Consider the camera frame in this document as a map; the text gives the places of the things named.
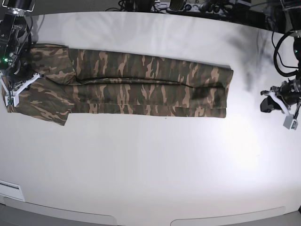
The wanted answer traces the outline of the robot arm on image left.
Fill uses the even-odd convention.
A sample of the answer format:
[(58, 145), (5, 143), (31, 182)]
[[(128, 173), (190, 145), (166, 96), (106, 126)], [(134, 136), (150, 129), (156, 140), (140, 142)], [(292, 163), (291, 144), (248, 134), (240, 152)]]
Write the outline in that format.
[(8, 105), (12, 105), (23, 90), (44, 76), (35, 72), (30, 59), (33, 23), (28, 24), (26, 16), (33, 21), (30, 13), (35, 1), (3, 0), (1, 6), (7, 11), (0, 22), (0, 82)]

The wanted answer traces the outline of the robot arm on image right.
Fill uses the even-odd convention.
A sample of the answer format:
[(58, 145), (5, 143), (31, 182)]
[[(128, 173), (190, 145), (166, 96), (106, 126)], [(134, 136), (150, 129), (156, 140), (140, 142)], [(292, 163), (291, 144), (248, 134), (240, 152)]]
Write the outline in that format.
[(271, 25), (272, 63), (285, 81), (261, 94), (266, 98), (261, 111), (289, 111), (296, 106), (293, 119), (301, 108), (301, 2), (280, 0), (268, 18)]

